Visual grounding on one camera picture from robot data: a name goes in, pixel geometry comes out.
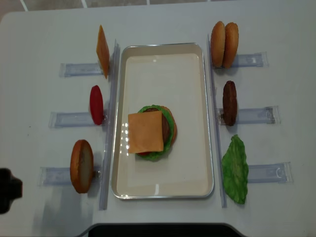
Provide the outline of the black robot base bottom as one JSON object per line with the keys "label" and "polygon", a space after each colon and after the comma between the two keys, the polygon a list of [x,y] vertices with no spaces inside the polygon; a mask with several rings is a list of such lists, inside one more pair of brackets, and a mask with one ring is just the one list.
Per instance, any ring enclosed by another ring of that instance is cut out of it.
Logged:
{"label": "black robot base bottom", "polygon": [[240,237],[218,224],[108,224],[90,229],[87,237]]}

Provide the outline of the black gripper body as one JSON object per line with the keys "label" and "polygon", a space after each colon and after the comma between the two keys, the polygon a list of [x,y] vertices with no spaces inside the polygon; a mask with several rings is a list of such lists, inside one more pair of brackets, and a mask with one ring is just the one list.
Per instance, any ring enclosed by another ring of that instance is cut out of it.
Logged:
{"label": "black gripper body", "polygon": [[16,178],[10,169],[0,169],[0,213],[5,214],[10,210],[15,199],[23,196],[23,182]]}

